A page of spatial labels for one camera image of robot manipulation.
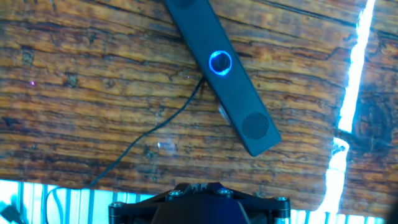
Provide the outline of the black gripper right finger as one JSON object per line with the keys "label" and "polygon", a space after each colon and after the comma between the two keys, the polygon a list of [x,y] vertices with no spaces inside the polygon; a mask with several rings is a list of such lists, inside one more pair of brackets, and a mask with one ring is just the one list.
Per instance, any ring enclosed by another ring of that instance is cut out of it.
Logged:
{"label": "black gripper right finger", "polygon": [[251,223],[291,224],[291,206],[288,197],[261,198],[227,188],[219,182],[200,184],[200,192],[239,202]]}

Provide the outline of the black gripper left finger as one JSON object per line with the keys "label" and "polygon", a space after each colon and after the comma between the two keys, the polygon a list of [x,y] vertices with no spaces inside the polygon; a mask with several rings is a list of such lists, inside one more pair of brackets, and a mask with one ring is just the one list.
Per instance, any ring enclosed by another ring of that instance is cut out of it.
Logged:
{"label": "black gripper left finger", "polygon": [[113,202],[108,206],[110,224],[134,223],[138,216],[153,216],[165,202],[192,195],[201,190],[201,184],[178,184],[174,189],[137,203]]}

